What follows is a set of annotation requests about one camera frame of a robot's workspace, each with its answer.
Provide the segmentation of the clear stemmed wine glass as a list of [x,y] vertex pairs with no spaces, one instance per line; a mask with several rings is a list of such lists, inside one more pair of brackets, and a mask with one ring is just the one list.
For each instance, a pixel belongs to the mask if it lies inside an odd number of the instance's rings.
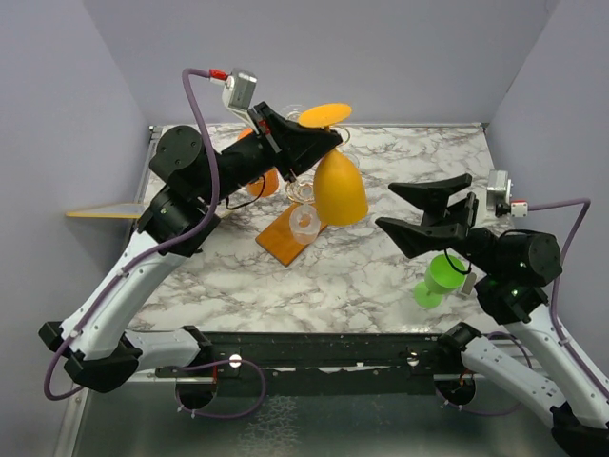
[[280,110],[280,114],[287,120],[298,122],[306,107],[299,104],[288,105]]

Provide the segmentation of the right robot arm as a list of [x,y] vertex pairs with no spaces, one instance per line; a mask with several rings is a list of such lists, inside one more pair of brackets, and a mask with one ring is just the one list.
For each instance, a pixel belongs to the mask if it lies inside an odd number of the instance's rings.
[[459,323],[440,336],[439,365],[479,374],[518,399],[549,428],[571,456],[608,452],[608,379],[571,337],[557,312],[567,245],[534,230],[495,234],[477,226],[480,213],[522,217],[528,204],[511,197],[503,171],[492,171],[486,198],[469,190],[469,174],[423,183],[393,183],[390,189],[422,212],[413,225],[381,217],[378,226],[409,259],[433,254],[414,289],[417,303],[436,306],[461,287],[473,268],[482,310],[523,343],[539,363],[529,368],[503,353],[478,330]]

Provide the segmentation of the orange plastic goblet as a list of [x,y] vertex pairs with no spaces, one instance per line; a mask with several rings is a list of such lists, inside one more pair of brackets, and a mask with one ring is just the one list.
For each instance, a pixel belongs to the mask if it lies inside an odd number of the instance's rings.
[[258,180],[246,184],[246,191],[253,197],[265,198],[279,189],[278,171],[273,168],[266,171]]

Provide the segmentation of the yellow plastic goblet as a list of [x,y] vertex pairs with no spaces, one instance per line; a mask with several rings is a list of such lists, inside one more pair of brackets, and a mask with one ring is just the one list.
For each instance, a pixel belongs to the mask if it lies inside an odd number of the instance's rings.
[[[303,112],[298,123],[326,132],[347,119],[352,108],[346,103],[328,103]],[[330,226],[351,226],[368,213],[363,178],[358,168],[334,148],[320,161],[313,179],[315,206],[320,220]]]

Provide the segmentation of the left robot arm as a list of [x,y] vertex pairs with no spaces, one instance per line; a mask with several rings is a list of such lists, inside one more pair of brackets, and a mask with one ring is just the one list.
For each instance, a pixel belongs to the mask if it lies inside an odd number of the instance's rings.
[[165,184],[125,251],[69,318],[40,328],[53,358],[66,360],[64,370],[79,387],[106,393],[141,370],[180,367],[196,376],[209,367],[210,343],[196,327],[138,332],[128,330],[129,322],[218,226],[214,195],[225,200],[272,169],[292,181],[342,142],[336,130],[302,127],[266,103],[249,114],[255,130],[216,153],[214,167],[205,132],[178,125],[161,136],[149,167]]

